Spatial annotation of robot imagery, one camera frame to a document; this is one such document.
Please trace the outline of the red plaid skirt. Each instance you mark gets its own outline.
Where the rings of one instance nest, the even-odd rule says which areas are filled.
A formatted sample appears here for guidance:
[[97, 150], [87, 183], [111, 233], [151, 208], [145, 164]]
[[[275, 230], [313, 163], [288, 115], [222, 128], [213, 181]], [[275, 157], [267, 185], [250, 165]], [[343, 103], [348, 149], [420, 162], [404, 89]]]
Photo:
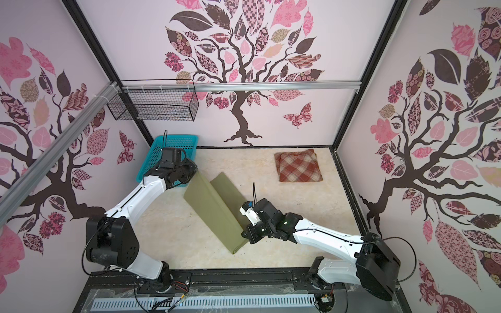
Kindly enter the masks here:
[[317, 183], [323, 181], [314, 149], [281, 152], [274, 155], [281, 183]]

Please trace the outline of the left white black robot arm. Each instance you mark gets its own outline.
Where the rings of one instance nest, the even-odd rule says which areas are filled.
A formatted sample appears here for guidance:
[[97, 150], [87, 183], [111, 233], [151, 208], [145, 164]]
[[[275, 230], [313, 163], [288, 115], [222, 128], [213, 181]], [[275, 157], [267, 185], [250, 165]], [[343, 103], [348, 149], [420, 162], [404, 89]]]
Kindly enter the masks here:
[[197, 170], [189, 158], [158, 162], [124, 200], [103, 216], [87, 220], [82, 258], [134, 274], [158, 292], [170, 289], [173, 278], [169, 265], [141, 251], [134, 226], [155, 199], [167, 190], [187, 184]]

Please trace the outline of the olive and white skirt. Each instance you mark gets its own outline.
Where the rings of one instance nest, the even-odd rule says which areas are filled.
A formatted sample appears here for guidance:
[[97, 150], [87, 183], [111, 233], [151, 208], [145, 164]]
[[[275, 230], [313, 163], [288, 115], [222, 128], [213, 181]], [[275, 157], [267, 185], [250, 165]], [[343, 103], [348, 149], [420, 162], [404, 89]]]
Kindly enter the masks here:
[[221, 172], [211, 181], [196, 173], [184, 199], [231, 254], [248, 243], [241, 236], [249, 224], [240, 213], [246, 199], [225, 173]]

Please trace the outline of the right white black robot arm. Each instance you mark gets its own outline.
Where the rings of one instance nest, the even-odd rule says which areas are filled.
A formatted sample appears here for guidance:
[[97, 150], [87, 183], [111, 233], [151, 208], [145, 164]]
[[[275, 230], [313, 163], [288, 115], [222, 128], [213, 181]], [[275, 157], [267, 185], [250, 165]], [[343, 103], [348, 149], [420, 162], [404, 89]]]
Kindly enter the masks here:
[[336, 257], [324, 258], [313, 266], [314, 275], [323, 282], [357, 284], [372, 296], [393, 300], [401, 262], [376, 234], [340, 233], [295, 213], [278, 211], [269, 216], [251, 208], [241, 208], [240, 213], [250, 221], [241, 235], [251, 244], [270, 237], [313, 246]]

